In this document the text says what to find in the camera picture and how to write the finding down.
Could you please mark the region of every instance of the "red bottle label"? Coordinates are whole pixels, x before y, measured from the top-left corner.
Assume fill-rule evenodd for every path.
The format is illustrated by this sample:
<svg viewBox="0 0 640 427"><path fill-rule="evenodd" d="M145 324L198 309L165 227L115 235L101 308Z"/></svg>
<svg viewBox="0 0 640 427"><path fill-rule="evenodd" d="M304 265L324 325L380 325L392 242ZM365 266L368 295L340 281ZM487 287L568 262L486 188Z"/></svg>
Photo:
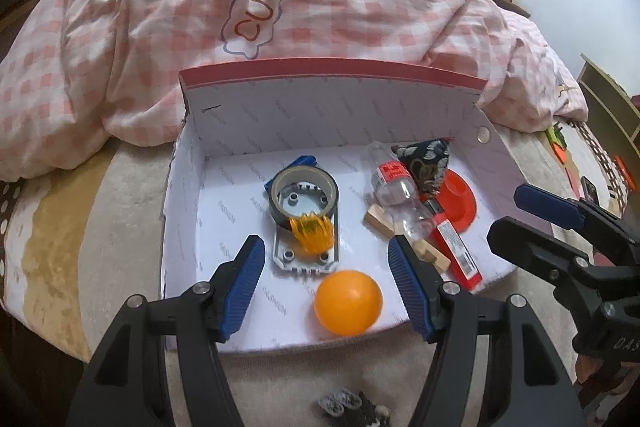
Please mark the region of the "red bottle label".
<svg viewBox="0 0 640 427"><path fill-rule="evenodd" d="M378 166L376 171L373 173L371 183L373 185L373 190L378 190L380 186L385 183L397 180L398 178L410 177L411 174L409 174L409 171L404 165L398 161L391 161Z"/></svg>

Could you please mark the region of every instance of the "wooden block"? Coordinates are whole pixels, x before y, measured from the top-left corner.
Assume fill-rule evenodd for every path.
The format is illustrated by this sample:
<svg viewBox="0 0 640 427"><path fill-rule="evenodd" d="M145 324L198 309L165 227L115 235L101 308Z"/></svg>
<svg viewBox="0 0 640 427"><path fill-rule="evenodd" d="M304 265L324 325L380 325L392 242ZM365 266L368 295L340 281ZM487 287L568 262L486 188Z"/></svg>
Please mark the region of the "wooden block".
<svg viewBox="0 0 640 427"><path fill-rule="evenodd" d="M449 258L424 239L417 239L411 246L419 259L433 264L439 273L444 273L449 269L451 264Z"/></svg>
<svg viewBox="0 0 640 427"><path fill-rule="evenodd" d="M379 204L372 204L364 215L365 223L369 223L374 229L378 230L387 239L394 237L393 224L388 222L385 209Z"/></svg>

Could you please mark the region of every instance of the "blue gripper pad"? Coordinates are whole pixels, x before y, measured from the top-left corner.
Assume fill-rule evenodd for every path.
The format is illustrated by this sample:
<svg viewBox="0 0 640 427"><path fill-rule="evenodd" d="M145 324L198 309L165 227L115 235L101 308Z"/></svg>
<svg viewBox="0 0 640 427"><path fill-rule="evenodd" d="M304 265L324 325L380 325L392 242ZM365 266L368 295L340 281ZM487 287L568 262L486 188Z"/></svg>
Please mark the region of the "blue gripper pad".
<svg viewBox="0 0 640 427"><path fill-rule="evenodd" d="M584 226L584 216L574 203L542 188L523 184L513 193L513 201L520 210L565 230L578 231Z"/></svg>
<svg viewBox="0 0 640 427"><path fill-rule="evenodd" d="M247 254L236 280L226 294L224 317L218 329L225 342L242 325L249 302L254 295L255 286L260 279L262 268L264 268L264 258L264 241L257 238L251 251Z"/></svg>
<svg viewBox="0 0 640 427"><path fill-rule="evenodd" d="M414 330L426 341L434 333L429 314L429 301L422 291L414 270L411 268L397 239L391 239L388 247L389 268L404 302L404 307Z"/></svg>

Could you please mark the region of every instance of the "plastic bottle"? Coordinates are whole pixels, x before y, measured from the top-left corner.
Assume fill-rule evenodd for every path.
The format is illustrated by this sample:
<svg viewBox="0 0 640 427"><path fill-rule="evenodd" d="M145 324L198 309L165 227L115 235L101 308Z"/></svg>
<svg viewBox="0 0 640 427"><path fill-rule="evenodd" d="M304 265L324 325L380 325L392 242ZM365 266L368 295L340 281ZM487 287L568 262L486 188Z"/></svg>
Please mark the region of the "plastic bottle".
<svg viewBox="0 0 640 427"><path fill-rule="evenodd" d="M433 216L420 202L418 187L391 149L380 142L367 146L373 169L371 185L378 203L393 219L394 231L412 243L427 239L434 228Z"/></svg>

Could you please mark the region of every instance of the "orange suction cup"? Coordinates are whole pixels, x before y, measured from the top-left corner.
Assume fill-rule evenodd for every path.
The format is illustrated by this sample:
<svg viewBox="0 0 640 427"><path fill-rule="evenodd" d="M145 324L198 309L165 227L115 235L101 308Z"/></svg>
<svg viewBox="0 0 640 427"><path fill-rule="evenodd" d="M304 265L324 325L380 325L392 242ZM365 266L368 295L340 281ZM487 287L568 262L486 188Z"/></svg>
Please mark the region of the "orange suction cup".
<svg viewBox="0 0 640 427"><path fill-rule="evenodd" d="M451 169L447 169L436 201L458 233L468 229L476 218L476 198L471 188Z"/></svg>

